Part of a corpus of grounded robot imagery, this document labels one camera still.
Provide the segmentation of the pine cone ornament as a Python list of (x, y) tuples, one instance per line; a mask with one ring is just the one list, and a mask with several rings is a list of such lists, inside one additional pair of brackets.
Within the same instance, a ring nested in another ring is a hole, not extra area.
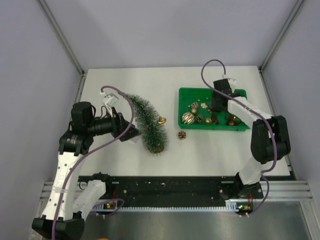
[(180, 140), (184, 140), (187, 137), (187, 133), (185, 131), (181, 130), (181, 131), (178, 132), (177, 137)]
[(197, 121), (198, 123), (202, 123), (203, 120), (204, 120), (204, 117), (203, 117), (201, 114), (197, 115), (196, 121)]

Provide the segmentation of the small green christmas tree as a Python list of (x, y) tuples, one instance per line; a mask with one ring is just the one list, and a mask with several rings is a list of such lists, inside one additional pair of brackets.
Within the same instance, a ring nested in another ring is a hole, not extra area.
[(137, 94), (127, 93), (126, 96), (133, 105), (134, 120), (144, 149), (154, 155), (160, 154), (168, 146), (166, 128), (163, 124), (158, 123), (160, 114), (147, 99)]

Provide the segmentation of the gold bell ornament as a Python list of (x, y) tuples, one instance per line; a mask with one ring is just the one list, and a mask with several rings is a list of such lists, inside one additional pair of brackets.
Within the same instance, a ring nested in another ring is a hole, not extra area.
[(157, 122), (158, 122), (159, 125), (163, 125), (163, 124), (166, 123), (166, 121), (167, 121), (167, 119), (165, 117), (159, 116)]

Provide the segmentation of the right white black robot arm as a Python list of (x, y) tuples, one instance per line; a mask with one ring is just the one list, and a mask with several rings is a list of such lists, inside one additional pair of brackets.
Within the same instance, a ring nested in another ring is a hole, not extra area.
[(287, 120), (251, 104), (243, 94), (232, 89), (227, 78), (213, 82), (211, 105), (218, 112), (229, 112), (251, 129), (251, 157), (233, 181), (233, 195), (247, 198), (258, 189), (262, 175), (271, 172), (277, 161), (290, 153)]

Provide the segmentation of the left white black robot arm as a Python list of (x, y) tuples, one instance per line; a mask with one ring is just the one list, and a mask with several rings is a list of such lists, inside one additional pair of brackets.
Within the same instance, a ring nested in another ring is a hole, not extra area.
[(87, 101), (75, 103), (68, 130), (59, 140), (58, 164), (51, 193), (41, 216), (32, 221), (32, 229), (51, 240), (81, 239), (86, 219), (97, 201), (114, 191), (110, 176), (95, 173), (83, 192), (75, 197), (84, 157), (94, 137), (111, 134), (122, 142), (139, 136), (139, 130), (115, 108), (105, 117), (96, 117), (95, 107)]

